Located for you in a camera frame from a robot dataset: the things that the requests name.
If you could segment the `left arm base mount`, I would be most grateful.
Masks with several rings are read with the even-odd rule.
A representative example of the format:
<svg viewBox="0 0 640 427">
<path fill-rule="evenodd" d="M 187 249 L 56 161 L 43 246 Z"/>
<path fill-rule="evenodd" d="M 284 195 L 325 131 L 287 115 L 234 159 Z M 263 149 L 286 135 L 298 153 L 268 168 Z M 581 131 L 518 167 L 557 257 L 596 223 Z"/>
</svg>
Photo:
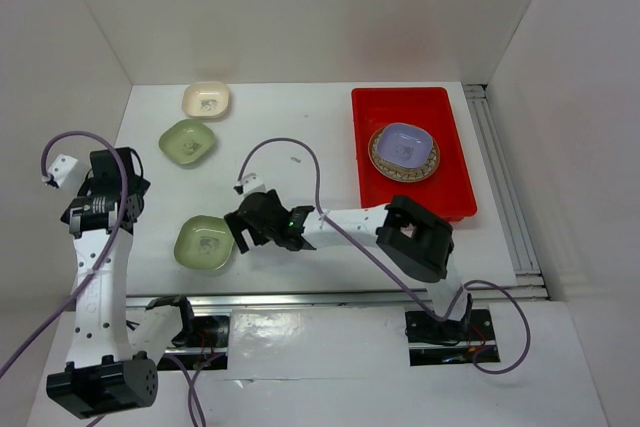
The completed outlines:
<svg viewBox="0 0 640 427">
<path fill-rule="evenodd" d="M 226 370 L 230 320 L 229 314 L 197 315 L 186 339 L 169 344 L 158 369 L 177 370 L 178 367 L 168 359 L 168 356 L 174 356 L 189 371 Z"/>
</svg>

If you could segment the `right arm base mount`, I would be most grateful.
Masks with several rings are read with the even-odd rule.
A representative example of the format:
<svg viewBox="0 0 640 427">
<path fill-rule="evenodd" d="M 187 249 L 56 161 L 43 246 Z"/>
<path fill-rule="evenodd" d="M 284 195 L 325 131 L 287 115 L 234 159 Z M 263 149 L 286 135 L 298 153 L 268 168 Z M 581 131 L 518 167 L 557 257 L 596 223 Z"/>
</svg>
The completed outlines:
<svg viewBox="0 0 640 427">
<path fill-rule="evenodd" d="M 471 312 L 470 326 L 461 331 L 453 321 L 438 323 L 423 311 L 405 312 L 405 336 L 412 367 L 498 363 L 500 354 L 488 308 Z"/>
</svg>

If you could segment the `purple square panda plate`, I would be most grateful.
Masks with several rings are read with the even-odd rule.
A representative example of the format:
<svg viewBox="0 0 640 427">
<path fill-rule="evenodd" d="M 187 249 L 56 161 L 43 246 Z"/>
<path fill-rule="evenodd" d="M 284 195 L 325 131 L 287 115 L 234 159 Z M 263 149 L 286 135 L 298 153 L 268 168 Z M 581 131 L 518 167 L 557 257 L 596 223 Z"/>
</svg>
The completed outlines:
<svg viewBox="0 0 640 427">
<path fill-rule="evenodd" d="M 382 130 L 376 152 L 386 162 L 416 169 L 427 162 L 433 146 L 433 137 L 424 129 L 412 124 L 392 123 Z"/>
</svg>

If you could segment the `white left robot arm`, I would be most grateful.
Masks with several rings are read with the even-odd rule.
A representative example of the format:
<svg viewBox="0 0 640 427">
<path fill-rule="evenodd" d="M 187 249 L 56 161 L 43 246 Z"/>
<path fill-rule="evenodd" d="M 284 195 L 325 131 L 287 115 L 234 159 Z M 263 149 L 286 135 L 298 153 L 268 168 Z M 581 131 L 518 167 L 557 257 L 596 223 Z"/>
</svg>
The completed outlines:
<svg viewBox="0 0 640 427">
<path fill-rule="evenodd" d="M 127 325 L 127 266 L 150 187 L 140 157 L 129 147 L 93 151 L 88 165 L 59 156 L 49 172 L 77 192 L 61 220 L 82 291 L 65 367 L 48 376 L 47 396 L 80 420 L 149 407 L 165 350 L 193 341 L 198 323 L 188 299 L 173 295 L 152 300 L 139 324 Z"/>
</svg>

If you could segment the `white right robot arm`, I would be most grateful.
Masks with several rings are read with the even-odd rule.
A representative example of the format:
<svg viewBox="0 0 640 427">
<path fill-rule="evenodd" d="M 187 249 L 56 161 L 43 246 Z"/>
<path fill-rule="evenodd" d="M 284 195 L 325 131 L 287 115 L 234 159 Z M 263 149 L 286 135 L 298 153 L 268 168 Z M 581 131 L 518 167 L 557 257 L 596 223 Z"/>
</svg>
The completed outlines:
<svg viewBox="0 0 640 427">
<path fill-rule="evenodd" d="M 388 204 L 322 212 L 317 207 L 290 210 L 275 190 L 244 196 L 224 220 L 241 253 L 273 243 L 290 252 L 352 246 L 364 253 L 377 247 L 407 277 L 428 285 L 429 315 L 441 335 L 460 338 L 471 326 L 473 300 L 449 265 L 454 250 L 452 226 L 416 201 L 396 195 Z"/>
</svg>

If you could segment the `round floral brown-rimmed plate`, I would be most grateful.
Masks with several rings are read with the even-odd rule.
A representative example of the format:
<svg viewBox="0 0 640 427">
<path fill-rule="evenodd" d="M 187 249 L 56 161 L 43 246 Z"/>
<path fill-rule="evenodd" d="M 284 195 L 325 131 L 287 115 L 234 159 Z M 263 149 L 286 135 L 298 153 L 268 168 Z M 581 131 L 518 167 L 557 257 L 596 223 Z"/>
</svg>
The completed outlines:
<svg viewBox="0 0 640 427">
<path fill-rule="evenodd" d="M 440 147 L 434 138 L 434 146 L 429 154 L 428 160 L 421 167 L 416 169 L 405 169 L 384 161 L 376 152 L 376 146 L 378 138 L 385 127 L 379 128 L 371 135 L 367 147 L 369 160 L 379 173 L 397 182 L 416 183 L 426 180 L 437 171 L 440 164 L 441 154 Z"/>
</svg>

